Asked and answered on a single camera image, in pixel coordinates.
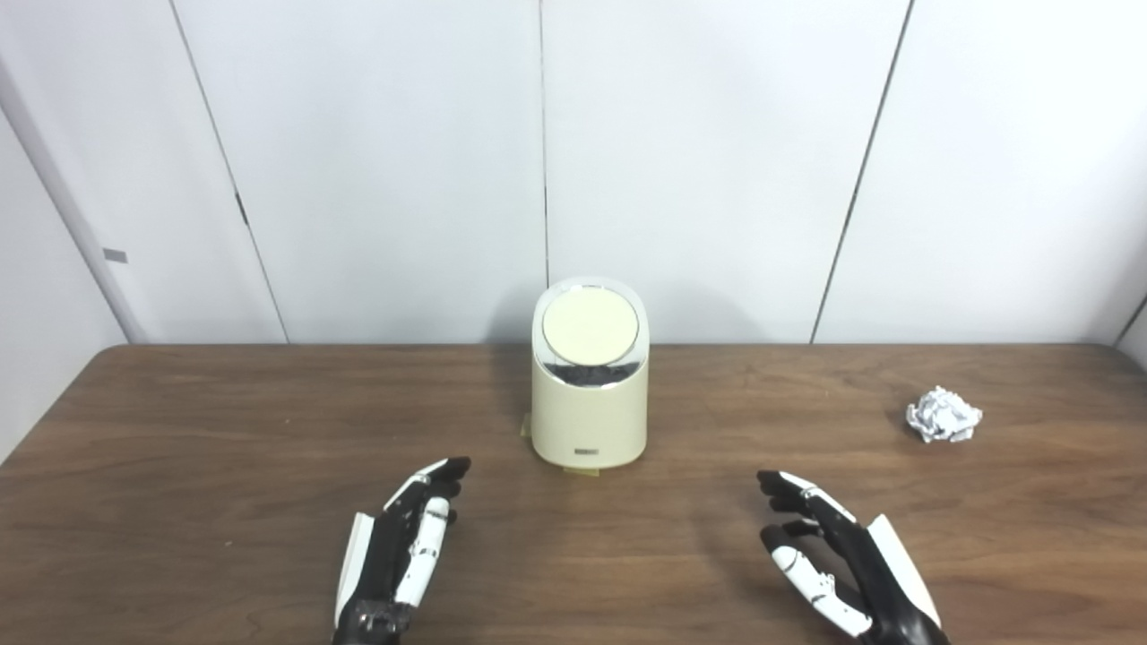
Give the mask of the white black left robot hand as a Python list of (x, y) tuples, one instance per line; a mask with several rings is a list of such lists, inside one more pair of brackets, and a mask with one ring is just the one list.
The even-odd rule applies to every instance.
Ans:
[(471, 460), (451, 457), (406, 477), (384, 510), (359, 512), (341, 564), (333, 644), (398, 644), (434, 578), (452, 502)]

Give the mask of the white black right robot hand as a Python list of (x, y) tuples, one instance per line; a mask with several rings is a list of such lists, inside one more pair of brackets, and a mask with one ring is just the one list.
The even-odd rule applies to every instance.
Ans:
[[(788, 472), (756, 474), (771, 510), (798, 518), (763, 527), (763, 547), (791, 588), (829, 624), (858, 644), (949, 644), (942, 621), (900, 535), (885, 515), (863, 526), (814, 482)], [(799, 547), (820, 538), (856, 585), (838, 583)]]

